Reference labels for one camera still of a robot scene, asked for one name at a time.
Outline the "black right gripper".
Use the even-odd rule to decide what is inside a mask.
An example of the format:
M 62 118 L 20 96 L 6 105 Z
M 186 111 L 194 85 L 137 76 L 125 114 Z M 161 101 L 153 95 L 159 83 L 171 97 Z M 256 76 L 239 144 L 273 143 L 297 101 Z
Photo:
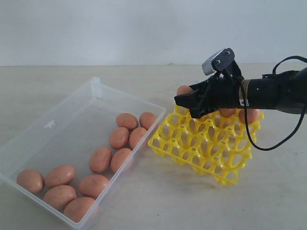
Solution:
M 239 82 L 243 80 L 241 70 L 234 61 L 221 72 L 190 85 L 192 92 L 174 97 L 176 105 L 189 109 L 193 118 L 201 118 L 222 108 L 239 105 Z

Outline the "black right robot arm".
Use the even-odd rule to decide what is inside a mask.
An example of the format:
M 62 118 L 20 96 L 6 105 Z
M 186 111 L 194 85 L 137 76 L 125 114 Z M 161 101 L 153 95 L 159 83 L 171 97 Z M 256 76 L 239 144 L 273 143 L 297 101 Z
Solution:
M 176 105 L 201 118 L 219 109 L 267 109 L 300 114 L 307 103 L 307 70 L 264 74 L 246 80 L 232 62 L 207 80 L 191 85 L 192 92 L 175 96 Z

